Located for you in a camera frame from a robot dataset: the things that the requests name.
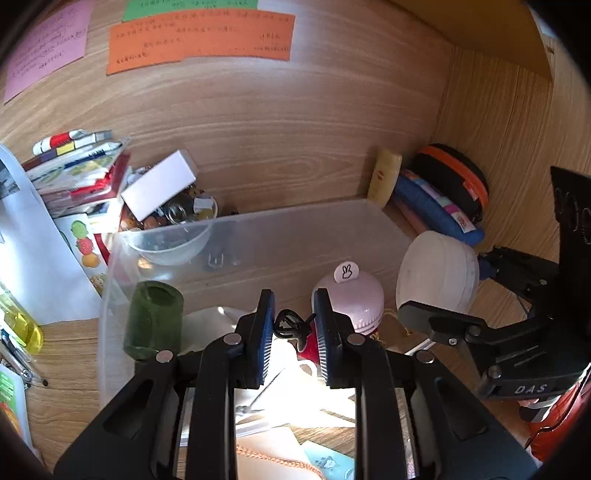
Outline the black hair clip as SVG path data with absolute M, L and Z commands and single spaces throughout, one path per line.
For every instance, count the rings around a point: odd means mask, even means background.
M 301 318 L 296 311 L 283 309 L 273 320 L 273 333 L 277 338 L 294 339 L 304 344 L 307 342 L 310 328 L 308 320 Z

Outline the white round container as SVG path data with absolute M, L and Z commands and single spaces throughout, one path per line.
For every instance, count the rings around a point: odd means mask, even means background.
M 471 309 L 480 281 L 480 267 L 472 247 L 435 231 L 417 236 L 402 261 L 396 305 L 417 301 L 465 313 Z

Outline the red pouch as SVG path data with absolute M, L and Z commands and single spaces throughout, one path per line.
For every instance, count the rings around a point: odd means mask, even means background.
M 301 359 L 320 365 L 320 353 L 318 353 L 318 335 L 315 321 L 304 326 L 301 338 L 297 340 L 297 356 Z

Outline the clear plastic storage bin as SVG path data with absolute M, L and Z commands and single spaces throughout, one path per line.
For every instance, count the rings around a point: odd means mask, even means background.
M 160 281 L 183 296 L 184 314 L 222 306 L 256 309 L 263 289 L 276 307 L 311 311 L 315 284 L 345 261 L 374 275 L 394 307 L 398 272 L 415 234 L 392 210 L 368 200 L 311 204 L 218 217 L 204 250 L 179 266 L 151 263 L 130 247 L 125 235 L 113 241 L 98 323 L 99 398 L 106 405 L 134 374 L 123 351 L 128 310 L 136 285 Z

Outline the blue fabric pencil case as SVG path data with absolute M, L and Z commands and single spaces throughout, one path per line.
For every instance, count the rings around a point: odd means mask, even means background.
M 416 214 L 430 230 L 472 247 L 485 238 L 485 232 L 454 202 L 408 170 L 399 175 L 394 187 L 394 197 Z

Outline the black orange round case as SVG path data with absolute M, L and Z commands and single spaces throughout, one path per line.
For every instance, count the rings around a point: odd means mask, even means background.
M 454 202 L 473 223 L 483 220 L 489 185 L 466 155 L 448 145 L 432 143 L 419 149 L 408 168 Z

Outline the yellow cream tube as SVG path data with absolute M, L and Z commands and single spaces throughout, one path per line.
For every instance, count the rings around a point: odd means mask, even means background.
M 383 209 L 391 199 L 403 164 L 403 156 L 379 147 L 367 198 Z

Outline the fruit print box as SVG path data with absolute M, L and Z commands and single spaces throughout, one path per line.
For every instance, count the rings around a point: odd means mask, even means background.
M 56 218 L 54 222 L 90 283 L 101 296 L 107 278 L 107 264 L 91 231 L 88 216 L 68 215 Z

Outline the white printed paper sheet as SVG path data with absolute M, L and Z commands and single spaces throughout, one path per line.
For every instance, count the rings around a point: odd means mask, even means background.
M 40 325 L 99 316 L 98 293 L 6 147 L 1 148 L 1 282 Z

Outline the black pen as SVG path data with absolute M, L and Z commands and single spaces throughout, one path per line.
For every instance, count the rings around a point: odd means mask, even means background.
M 48 380 L 34 367 L 32 357 L 15 343 L 4 329 L 1 330 L 1 357 L 21 377 L 27 387 L 49 386 Z

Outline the stack of booklets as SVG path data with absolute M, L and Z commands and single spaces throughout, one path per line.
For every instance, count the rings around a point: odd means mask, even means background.
M 57 218 L 117 195 L 129 143 L 128 137 L 116 138 L 110 130 L 72 130 L 37 142 L 22 167 Z

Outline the white orange-label tube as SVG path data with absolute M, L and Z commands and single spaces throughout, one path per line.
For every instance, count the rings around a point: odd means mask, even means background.
M 26 409 L 26 395 L 22 378 L 4 365 L 0 366 L 0 403 L 14 429 L 25 444 L 32 449 Z

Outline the orange sticky note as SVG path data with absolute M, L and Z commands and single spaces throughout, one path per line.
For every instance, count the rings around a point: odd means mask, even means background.
M 193 9 L 113 26 L 106 73 L 192 57 L 290 59 L 296 17 L 252 9 Z

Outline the green sticky note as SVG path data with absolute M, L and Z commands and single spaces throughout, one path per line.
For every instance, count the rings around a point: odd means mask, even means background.
M 194 9 L 256 9 L 257 0 L 131 0 L 128 1 L 122 21 L 127 22 L 181 10 Z

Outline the pink sticky note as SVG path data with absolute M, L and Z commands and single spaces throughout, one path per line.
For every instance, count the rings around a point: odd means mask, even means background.
M 25 36 L 9 57 L 4 103 L 85 55 L 93 8 L 91 0 L 76 1 L 41 22 Z

